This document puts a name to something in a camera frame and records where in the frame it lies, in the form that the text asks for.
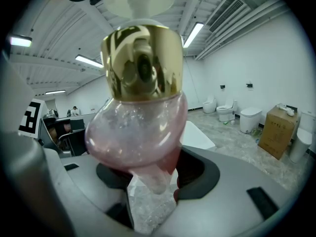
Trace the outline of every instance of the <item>shiny gold metal band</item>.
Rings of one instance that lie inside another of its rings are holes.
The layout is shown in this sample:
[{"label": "shiny gold metal band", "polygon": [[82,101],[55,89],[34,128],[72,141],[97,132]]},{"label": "shiny gold metal band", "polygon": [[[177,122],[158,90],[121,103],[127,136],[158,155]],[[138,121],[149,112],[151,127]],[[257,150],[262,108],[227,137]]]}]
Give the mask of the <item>shiny gold metal band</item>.
[{"label": "shiny gold metal band", "polygon": [[139,25],[117,30],[102,41],[101,57],[117,100],[161,99],[182,89],[181,38],[167,27]]}]

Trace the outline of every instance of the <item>ceiling light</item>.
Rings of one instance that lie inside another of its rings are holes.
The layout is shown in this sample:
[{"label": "ceiling light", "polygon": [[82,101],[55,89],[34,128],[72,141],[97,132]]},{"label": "ceiling light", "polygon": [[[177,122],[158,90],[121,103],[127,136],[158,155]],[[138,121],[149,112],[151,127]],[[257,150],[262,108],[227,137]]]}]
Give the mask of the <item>ceiling light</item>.
[{"label": "ceiling light", "polygon": [[11,43],[11,45],[19,45],[19,46],[29,47],[32,43],[32,38],[21,36],[21,35],[11,35],[10,36],[10,43]]},{"label": "ceiling light", "polygon": [[45,94],[48,95],[48,94],[63,93],[63,92],[65,92],[65,90],[49,91],[49,92],[46,92]]},{"label": "ceiling light", "polygon": [[186,42],[184,43],[184,48],[187,48],[191,42],[194,40],[196,35],[198,35],[199,31],[202,29],[204,24],[202,23],[196,23],[196,25],[193,27],[192,32],[190,33],[189,37],[187,38]]},{"label": "ceiling light", "polygon": [[82,55],[77,55],[76,56],[76,60],[85,62],[87,64],[93,65],[93,66],[98,67],[98,68],[102,68],[103,67],[103,65],[101,63],[98,63],[98,62],[96,62],[94,60],[91,60],[91,59],[89,59],[87,57],[84,57]]}]

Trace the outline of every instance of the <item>white toilet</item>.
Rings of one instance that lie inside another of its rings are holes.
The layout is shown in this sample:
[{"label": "white toilet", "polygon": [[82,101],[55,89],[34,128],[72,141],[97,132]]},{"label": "white toilet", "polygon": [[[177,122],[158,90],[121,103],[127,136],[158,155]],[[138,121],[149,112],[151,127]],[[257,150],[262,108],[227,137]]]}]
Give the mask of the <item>white toilet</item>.
[{"label": "white toilet", "polygon": [[203,103],[203,111],[205,113],[213,113],[216,110],[216,99],[213,95],[207,98],[207,101]]},{"label": "white toilet", "polygon": [[316,116],[310,112],[302,112],[301,121],[297,129],[297,138],[294,141],[290,152],[290,159],[292,162],[297,163],[310,147],[315,128]]},{"label": "white toilet", "polygon": [[240,130],[249,133],[258,127],[262,110],[249,107],[240,112]]},{"label": "white toilet", "polygon": [[226,99],[225,105],[216,108],[219,121],[230,121],[235,119],[235,111],[237,111],[237,101],[232,98]]}]

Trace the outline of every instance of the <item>air conditioning vent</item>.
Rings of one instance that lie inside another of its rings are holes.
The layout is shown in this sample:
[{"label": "air conditioning vent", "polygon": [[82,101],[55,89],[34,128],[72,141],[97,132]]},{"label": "air conditioning vent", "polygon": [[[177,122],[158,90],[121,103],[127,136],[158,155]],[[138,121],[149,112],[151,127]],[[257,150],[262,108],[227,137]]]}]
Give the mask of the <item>air conditioning vent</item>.
[{"label": "air conditioning vent", "polygon": [[220,26],[223,25],[225,21],[229,19],[239,8],[241,8],[245,3],[242,0],[235,0],[218,19],[211,25],[211,33],[215,32]]}]

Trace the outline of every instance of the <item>cardboard box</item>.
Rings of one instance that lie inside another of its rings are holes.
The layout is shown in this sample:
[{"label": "cardboard box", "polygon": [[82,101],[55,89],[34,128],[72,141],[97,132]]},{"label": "cardboard box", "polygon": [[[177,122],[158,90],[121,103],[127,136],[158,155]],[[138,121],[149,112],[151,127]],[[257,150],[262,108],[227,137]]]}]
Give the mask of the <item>cardboard box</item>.
[{"label": "cardboard box", "polygon": [[267,113],[259,147],[280,159],[291,140],[297,118],[297,113],[291,117],[276,106],[271,109]]}]

